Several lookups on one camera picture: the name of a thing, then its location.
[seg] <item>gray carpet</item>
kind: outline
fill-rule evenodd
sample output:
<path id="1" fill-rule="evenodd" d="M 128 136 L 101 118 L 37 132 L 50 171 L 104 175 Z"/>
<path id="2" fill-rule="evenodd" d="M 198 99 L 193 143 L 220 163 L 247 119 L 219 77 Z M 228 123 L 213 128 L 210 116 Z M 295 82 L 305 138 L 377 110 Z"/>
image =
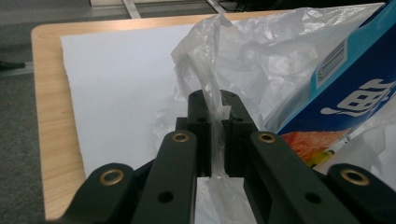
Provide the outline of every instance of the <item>gray carpet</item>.
<path id="1" fill-rule="evenodd" d="M 216 13 L 205 1 L 137 6 L 142 18 Z M 88 0 L 1 0 L 0 61 L 31 62 L 39 24 L 129 19 L 124 8 L 92 9 Z M 0 223 L 44 221 L 34 75 L 1 77 Z"/>

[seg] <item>transparent plastic bag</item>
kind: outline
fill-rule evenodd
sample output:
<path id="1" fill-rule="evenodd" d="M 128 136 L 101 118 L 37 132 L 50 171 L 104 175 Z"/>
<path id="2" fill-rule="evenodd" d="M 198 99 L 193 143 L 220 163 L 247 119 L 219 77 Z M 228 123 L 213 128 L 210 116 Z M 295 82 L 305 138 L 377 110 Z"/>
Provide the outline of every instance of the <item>transparent plastic bag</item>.
<path id="1" fill-rule="evenodd" d="M 312 74 L 315 66 L 380 5 L 300 8 L 238 22 L 217 15 L 196 24 L 172 52 L 175 99 L 159 112 L 157 145 L 187 114 L 188 95 L 202 89 L 212 122 L 212 177 L 199 178 L 196 223 L 255 223 L 242 178 L 224 173 L 220 91 L 238 94 L 260 130 L 263 119 Z"/>

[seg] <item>white paper sheet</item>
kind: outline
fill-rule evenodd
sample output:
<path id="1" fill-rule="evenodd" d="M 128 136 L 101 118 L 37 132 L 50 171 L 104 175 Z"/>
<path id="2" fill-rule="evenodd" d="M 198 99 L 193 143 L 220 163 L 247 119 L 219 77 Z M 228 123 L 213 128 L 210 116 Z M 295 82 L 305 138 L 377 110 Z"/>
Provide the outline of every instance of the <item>white paper sheet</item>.
<path id="1" fill-rule="evenodd" d="M 137 169 L 155 158 L 155 115 L 176 85 L 170 54 L 191 27 L 61 37 L 86 176 L 107 163 Z"/>

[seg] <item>wooden table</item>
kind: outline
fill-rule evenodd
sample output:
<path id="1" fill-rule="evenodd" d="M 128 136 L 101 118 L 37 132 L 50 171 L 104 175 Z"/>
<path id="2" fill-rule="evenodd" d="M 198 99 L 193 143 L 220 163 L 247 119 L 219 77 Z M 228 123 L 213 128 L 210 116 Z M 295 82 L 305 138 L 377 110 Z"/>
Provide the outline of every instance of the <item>wooden table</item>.
<path id="1" fill-rule="evenodd" d="M 279 11 L 226 14 L 242 20 Z M 60 217 L 85 180 L 60 36 L 194 24 L 211 15 L 47 24 L 32 32 L 46 219 Z"/>

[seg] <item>plastic bag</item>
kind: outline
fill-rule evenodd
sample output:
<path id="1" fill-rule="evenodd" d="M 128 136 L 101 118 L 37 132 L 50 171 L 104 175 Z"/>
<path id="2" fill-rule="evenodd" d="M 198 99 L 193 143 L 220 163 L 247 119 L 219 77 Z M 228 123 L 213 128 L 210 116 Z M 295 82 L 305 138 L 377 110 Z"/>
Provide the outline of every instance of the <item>plastic bag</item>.
<path id="1" fill-rule="evenodd" d="M 262 121 L 271 110 L 379 6 L 300 8 L 235 23 L 218 15 L 196 24 L 179 43 L 172 53 L 178 81 L 175 100 L 159 113 L 154 133 L 161 142 L 176 117 L 182 112 L 186 116 L 188 95 L 204 90 L 215 141 L 212 177 L 198 180 L 196 223 L 256 222 L 243 179 L 229 178 L 223 170 L 219 121 L 228 118 L 230 108 L 222 106 L 219 90 L 238 94 L 263 130 Z"/>

